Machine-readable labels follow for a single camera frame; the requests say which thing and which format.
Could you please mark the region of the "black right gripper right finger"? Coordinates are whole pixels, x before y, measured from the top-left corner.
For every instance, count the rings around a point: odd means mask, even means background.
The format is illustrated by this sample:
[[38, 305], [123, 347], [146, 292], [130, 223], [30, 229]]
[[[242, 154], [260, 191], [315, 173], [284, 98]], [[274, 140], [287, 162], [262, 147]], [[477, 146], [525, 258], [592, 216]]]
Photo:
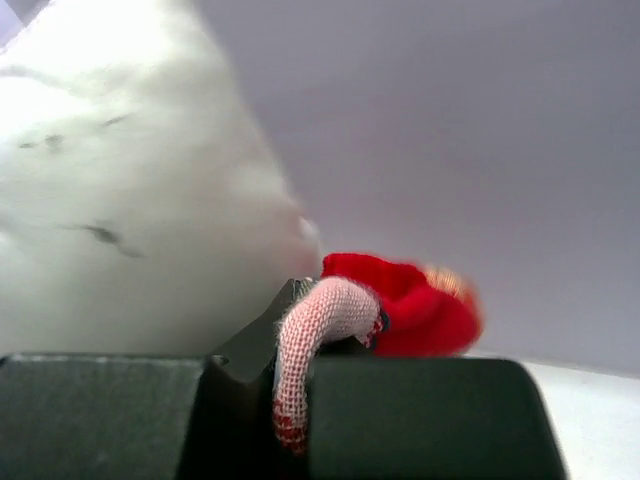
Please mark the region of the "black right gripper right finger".
[[310, 479], [565, 479], [536, 382], [490, 358], [325, 347], [308, 380]]

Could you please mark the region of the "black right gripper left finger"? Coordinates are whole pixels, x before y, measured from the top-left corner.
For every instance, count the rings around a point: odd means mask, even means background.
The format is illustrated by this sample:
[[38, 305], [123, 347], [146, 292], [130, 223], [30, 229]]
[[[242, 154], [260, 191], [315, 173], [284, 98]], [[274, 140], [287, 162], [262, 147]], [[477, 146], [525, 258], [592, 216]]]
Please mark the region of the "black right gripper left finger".
[[15, 354], [1, 362], [5, 479], [275, 479], [276, 330], [291, 280], [207, 357]]

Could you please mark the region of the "red patterned pillowcase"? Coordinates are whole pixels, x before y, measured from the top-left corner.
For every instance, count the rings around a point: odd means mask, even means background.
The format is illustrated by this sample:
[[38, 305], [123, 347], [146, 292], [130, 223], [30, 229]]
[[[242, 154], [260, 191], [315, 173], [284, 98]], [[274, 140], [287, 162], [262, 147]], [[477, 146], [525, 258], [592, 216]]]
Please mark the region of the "red patterned pillowcase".
[[448, 268], [364, 253], [327, 255], [320, 278], [280, 323], [272, 407], [276, 438], [294, 455], [306, 450], [306, 382], [321, 347], [353, 337], [379, 356], [457, 356], [483, 331], [472, 284]]

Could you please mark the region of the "white pillow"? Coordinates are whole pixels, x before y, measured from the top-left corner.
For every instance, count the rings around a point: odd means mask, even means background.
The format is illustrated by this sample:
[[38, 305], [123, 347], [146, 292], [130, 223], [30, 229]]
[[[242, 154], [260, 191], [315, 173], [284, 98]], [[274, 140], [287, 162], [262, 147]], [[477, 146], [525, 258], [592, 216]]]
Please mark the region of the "white pillow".
[[191, 1], [50, 1], [1, 53], [1, 350], [198, 355], [319, 273]]

